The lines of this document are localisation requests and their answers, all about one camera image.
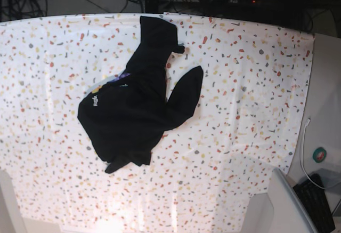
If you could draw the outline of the black t-shirt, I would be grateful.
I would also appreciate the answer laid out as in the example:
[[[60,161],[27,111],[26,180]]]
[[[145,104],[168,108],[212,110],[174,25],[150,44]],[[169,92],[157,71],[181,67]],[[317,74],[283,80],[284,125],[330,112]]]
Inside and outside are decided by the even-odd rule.
[[[151,151],[166,131],[194,115],[199,102],[203,69],[184,74],[166,94],[166,65],[172,53],[182,54],[177,27],[160,18],[140,18],[141,39],[125,70],[79,104],[78,120],[90,138],[105,172],[129,163],[149,165]]]

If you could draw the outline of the terrazzo patterned tablecloth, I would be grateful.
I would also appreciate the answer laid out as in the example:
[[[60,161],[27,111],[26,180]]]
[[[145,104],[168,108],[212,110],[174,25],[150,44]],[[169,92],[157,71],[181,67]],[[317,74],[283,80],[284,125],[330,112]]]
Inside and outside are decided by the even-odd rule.
[[[260,23],[163,14],[204,78],[195,115],[166,132],[149,166],[104,172],[77,119],[88,89],[121,73],[139,14],[1,23],[1,169],[25,218],[86,232],[238,232],[272,170],[290,168],[306,104],[314,36]]]

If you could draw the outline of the green tape roll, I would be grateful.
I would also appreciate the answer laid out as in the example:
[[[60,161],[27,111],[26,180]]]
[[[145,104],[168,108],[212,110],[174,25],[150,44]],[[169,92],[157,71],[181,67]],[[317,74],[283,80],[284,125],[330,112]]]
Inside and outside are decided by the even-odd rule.
[[[312,158],[316,163],[322,163],[327,156],[327,151],[323,147],[318,147],[314,151]]]

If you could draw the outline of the grey laptop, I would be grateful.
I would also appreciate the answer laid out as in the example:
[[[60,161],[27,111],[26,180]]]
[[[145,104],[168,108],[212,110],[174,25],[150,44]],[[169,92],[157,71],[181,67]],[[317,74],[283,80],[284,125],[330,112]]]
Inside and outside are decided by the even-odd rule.
[[[267,192],[274,208],[269,232],[317,232],[309,214],[289,185],[283,172],[275,168]]]

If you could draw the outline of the black keyboard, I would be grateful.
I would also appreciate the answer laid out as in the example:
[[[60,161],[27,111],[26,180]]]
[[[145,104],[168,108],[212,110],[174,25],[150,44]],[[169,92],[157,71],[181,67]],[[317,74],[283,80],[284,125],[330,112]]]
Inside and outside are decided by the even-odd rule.
[[[325,191],[305,180],[293,187],[294,192],[305,207],[318,232],[335,230],[335,223],[326,198]]]

